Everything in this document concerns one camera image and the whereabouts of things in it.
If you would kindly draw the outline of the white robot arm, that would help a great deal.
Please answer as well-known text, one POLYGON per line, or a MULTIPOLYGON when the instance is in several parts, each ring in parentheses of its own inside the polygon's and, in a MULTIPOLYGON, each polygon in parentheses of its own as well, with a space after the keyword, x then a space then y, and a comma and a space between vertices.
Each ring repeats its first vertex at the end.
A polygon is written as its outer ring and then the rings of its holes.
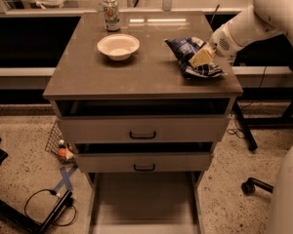
MULTIPOLYGON (((293 0, 253 0, 248 9, 217 29, 189 63, 198 67, 214 56, 229 56, 279 33, 293 47, 293 0)), ((293 145, 283 158, 272 191, 266 234, 293 234, 293 145)))

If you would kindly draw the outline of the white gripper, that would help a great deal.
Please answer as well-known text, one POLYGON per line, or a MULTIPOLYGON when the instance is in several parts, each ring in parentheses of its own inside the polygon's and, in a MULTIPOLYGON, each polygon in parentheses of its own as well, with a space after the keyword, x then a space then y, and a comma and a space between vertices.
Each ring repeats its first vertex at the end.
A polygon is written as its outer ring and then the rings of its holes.
POLYGON ((212 33, 209 43, 205 44, 188 62, 193 68, 196 68, 212 62, 215 57, 215 52, 219 56, 228 57, 236 54, 240 50, 241 47, 230 35, 228 25, 224 23, 212 33))

